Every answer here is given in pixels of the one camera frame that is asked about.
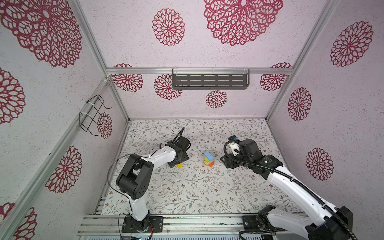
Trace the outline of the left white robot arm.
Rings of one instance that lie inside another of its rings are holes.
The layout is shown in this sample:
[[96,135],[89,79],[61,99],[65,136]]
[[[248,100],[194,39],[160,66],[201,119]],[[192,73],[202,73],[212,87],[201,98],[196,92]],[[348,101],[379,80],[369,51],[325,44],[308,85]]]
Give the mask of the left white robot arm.
[[148,156],[131,154],[120,171],[116,185],[128,198],[131,213],[125,217],[123,232],[144,232],[150,226],[150,211],[147,207],[147,190],[155,169],[167,164],[170,168],[189,159],[187,154],[191,142],[185,137],[176,137]]

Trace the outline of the blue wood block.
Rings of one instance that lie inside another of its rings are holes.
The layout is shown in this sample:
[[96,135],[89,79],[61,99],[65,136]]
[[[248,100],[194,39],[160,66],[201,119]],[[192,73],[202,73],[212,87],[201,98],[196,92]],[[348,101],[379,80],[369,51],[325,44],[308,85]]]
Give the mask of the blue wood block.
[[213,161],[215,159],[210,152],[205,152],[205,158],[207,158],[210,161]]

